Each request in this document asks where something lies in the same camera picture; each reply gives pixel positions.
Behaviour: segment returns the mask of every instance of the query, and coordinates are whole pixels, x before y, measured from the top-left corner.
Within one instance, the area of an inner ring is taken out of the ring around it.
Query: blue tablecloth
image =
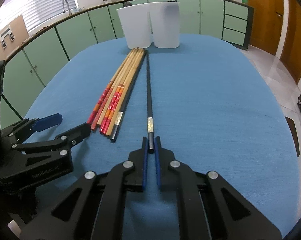
[[[297,155],[262,77],[237,48],[210,36],[182,34],[176,49],[148,50],[155,135],[162,146],[195,171],[219,172],[285,236],[297,212]],[[60,113],[63,122],[28,141],[53,139],[86,122],[128,52],[122,38],[93,45],[67,63],[26,115]],[[146,117],[144,63],[116,143],[92,133],[75,146],[75,170],[38,187],[39,210],[85,171],[107,172],[139,149],[147,134]],[[176,196],[158,191],[154,155],[148,159],[146,191],[127,195],[123,239],[179,239]]]

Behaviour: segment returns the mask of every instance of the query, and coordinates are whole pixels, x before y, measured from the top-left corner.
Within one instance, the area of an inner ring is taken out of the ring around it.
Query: tile floor
[[[255,66],[268,84],[278,104],[281,106],[284,115],[293,119],[295,122],[300,148],[300,156],[296,156],[296,158],[298,158],[300,177],[300,197],[296,216],[297,222],[301,216],[301,113],[297,106],[301,91],[286,67],[277,57],[253,46],[249,46],[247,51],[241,50],[241,52],[249,59],[252,65]]]

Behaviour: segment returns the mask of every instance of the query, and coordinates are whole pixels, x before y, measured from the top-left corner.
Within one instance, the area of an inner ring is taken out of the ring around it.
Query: white plastic container
[[[127,46],[147,48],[151,45],[149,3],[137,4],[117,9]]]
[[[149,3],[154,45],[158,48],[179,46],[179,2]]]

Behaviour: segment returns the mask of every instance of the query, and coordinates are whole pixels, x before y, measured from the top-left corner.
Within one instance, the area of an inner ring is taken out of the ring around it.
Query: brown door
[[[250,44],[275,55],[282,32],[284,0],[248,0],[255,8]]]
[[[288,28],[280,60],[298,82],[301,77],[301,7],[296,0],[289,0]]]

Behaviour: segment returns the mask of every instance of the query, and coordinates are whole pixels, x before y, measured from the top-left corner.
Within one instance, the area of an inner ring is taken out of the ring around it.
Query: bundle of chopsticks
[[[101,134],[108,136],[112,141],[116,140],[123,113],[144,57],[144,49],[132,49],[128,53],[87,120],[91,130],[99,127]]]

